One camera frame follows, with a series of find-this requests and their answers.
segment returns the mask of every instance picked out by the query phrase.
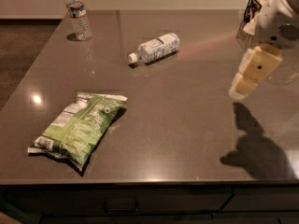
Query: brown floor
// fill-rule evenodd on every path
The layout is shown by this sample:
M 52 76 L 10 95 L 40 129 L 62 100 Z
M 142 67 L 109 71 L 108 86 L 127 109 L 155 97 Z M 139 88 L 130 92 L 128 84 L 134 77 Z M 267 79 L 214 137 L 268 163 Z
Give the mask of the brown floor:
M 60 21 L 0 20 L 0 110 Z M 19 224 L 0 212 L 0 224 Z

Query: gray tabletop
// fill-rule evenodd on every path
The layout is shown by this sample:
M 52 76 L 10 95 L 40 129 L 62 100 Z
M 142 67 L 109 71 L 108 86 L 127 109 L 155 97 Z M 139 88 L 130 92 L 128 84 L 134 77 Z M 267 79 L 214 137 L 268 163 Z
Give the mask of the gray tabletop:
M 266 80 L 242 104 L 228 96 L 243 55 L 238 10 L 88 14 L 93 39 L 73 41 L 65 17 L 1 111 L 0 184 L 296 182 L 298 80 Z M 128 65 L 137 45 L 169 32 L 179 53 Z M 76 91 L 128 97 L 82 175 L 27 154 Z

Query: green chip bag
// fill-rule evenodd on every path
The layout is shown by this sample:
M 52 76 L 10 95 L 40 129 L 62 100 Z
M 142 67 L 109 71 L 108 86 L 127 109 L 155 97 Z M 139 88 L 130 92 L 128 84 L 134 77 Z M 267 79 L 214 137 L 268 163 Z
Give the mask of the green chip bag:
M 71 160 L 82 171 L 86 160 L 127 98 L 79 92 L 56 120 L 28 147 L 28 153 L 46 153 Z

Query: bottle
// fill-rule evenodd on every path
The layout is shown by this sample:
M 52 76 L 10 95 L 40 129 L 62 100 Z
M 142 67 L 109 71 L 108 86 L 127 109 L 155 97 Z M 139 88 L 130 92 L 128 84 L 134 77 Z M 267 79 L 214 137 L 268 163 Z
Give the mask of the bottle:
M 171 33 L 162 35 L 146 43 L 142 43 L 138 47 L 138 51 L 128 56 L 129 63 L 151 63 L 165 55 L 178 50 L 178 36 Z
M 82 0 L 64 0 L 72 20 L 77 40 L 87 41 L 92 38 L 92 31 Z

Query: table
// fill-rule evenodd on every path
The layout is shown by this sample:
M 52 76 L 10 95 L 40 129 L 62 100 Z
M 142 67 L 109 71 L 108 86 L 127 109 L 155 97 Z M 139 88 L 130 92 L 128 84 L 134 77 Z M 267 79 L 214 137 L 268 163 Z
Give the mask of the table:
M 0 113 L 0 210 L 2 204 L 23 223 L 82 223 L 86 216 L 86 223 L 102 223 L 93 218 L 105 222 L 118 215 L 125 217 L 117 221 L 132 223 L 156 214 L 216 223 L 212 218 L 255 211 L 288 211 L 292 216 L 284 213 L 279 221 L 291 223 L 299 210 L 298 81 L 278 85 L 272 78 L 242 103 L 229 97 L 243 56 L 235 38 L 242 12 L 88 15 L 93 39 L 74 41 L 65 17 Z M 169 32 L 180 38 L 178 53 L 149 65 L 128 64 L 127 55 L 140 43 Z M 67 162 L 27 154 L 76 91 L 128 97 L 83 174 Z M 36 94 L 42 104 L 33 101 Z M 58 197 L 67 202 L 57 204 Z M 159 211 L 152 207 L 155 198 L 145 201 L 149 197 L 164 200 Z M 85 199 L 103 210 L 84 209 L 79 200 Z

